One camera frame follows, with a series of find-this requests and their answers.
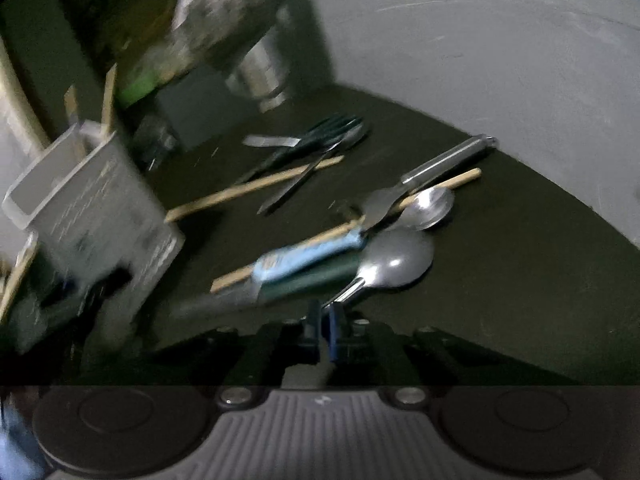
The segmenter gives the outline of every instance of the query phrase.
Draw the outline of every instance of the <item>table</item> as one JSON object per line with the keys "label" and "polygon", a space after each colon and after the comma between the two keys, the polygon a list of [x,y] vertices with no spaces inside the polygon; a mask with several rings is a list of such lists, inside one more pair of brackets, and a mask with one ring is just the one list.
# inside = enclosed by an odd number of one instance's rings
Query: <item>table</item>
{"label": "table", "polygon": [[[295,135],[335,111],[369,121],[369,139],[269,217],[255,212],[273,188],[180,221],[185,247],[143,312],[206,292],[213,278],[265,251],[335,226],[328,213],[334,200],[391,186],[466,137],[399,104],[330,86],[169,160],[149,181],[166,208],[221,190],[266,154],[243,146],[246,134]],[[427,275],[401,292],[369,294],[357,308],[397,332],[436,326],[579,381],[640,382],[640,251],[514,158],[493,152],[476,165],[482,177],[456,191],[452,220],[434,231]],[[280,301],[191,329],[232,324],[250,332],[269,319],[299,317],[306,305]],[[176,339],[188,335],[176,330]]]}

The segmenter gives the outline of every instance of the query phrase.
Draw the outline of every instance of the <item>round motor cover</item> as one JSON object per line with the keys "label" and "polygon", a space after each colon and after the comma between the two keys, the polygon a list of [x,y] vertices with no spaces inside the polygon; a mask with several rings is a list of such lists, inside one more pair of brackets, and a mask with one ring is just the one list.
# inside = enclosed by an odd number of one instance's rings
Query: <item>round motor cover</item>
{"label": "round motor cover", "polygon": [[91,478],[167,467],[197,447],[206,425],[207,402],[190,386],[58,386],[33,415],[54,465]]}
{"label": "round motor cover", "polygon": [[483,465],[524,474],[557,474],[596,462],[608,420],[584,386],[458,386],[445,397],[440,423]]}

